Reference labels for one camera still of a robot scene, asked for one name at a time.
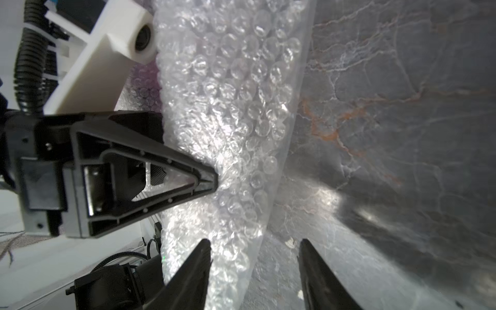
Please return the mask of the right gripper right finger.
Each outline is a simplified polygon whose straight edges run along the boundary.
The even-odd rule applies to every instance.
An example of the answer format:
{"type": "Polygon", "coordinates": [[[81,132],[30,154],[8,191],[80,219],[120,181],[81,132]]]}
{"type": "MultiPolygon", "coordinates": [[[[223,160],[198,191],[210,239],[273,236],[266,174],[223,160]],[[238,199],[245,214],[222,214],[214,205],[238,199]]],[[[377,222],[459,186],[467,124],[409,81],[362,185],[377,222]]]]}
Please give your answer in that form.
{"type": "Polygon", "coordinates": [[[308,239],[300,243],[298,268],[306,309],[362,310],[308,239]]]}

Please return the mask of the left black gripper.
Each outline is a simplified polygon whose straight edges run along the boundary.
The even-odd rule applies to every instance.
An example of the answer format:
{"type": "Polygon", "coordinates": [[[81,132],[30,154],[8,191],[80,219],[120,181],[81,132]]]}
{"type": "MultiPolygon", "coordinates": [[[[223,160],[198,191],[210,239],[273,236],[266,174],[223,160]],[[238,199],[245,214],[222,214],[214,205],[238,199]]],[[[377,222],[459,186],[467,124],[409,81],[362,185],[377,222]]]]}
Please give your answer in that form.
{"type": "Polygon", "coordinates": [[[1,115],[1,189],[32,236],[98,238],[209,195],[218,174],[162,142],[157,112],[1,115]]]}

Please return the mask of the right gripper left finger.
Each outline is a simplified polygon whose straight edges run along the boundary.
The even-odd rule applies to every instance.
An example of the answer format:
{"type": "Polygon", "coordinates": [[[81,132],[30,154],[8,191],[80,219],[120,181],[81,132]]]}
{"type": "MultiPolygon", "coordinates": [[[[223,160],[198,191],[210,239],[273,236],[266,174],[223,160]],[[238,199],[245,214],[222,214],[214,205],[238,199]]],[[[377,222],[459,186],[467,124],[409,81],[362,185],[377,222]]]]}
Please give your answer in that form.
{"type": "Polygon", "coordinates": [[[212,262],[211,242],[202,239],[177,273],[145,308],[203,310],[212,262]]]}

